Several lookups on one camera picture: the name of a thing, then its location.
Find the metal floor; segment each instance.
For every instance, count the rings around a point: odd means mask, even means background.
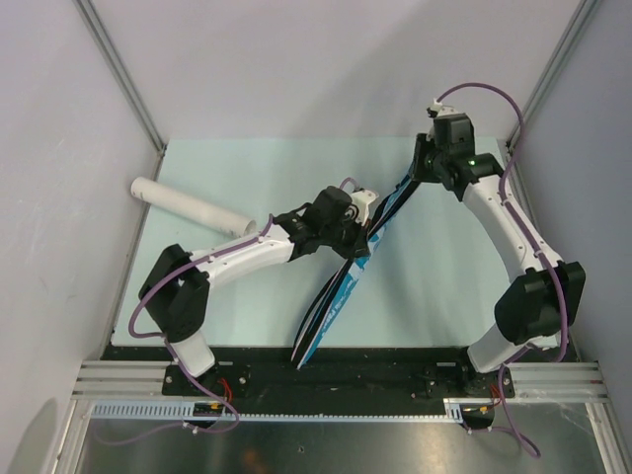
[[[89,434],[86,474],[102,473],[604,473],[585,406],[511,407],[523,433],[542,451],[534,460],[506,434],[473,434],[456,424],[243,423],[228,434],[165,430],[110,447]],[[497,413],[496,425],[505,425]],[[156,426],[95,420],[90,430],[119,440]]]

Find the cylindrical roll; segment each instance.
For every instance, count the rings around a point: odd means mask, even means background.
[[[257,228],[257,223],[248,217],[146,178],[134,180],[131,195],[234,238],[251,234]]]

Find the gray wall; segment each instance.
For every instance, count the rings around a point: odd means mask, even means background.
[[[80,362],[106,329],[141,213],[127,185],[156,159],[72,2],[8,3],[0,18],[0,472],[35,473]]]
[[[575,334],[632,443],[632,2],[603,2],[537,116],[522,170],[544,235],[588,278]]]

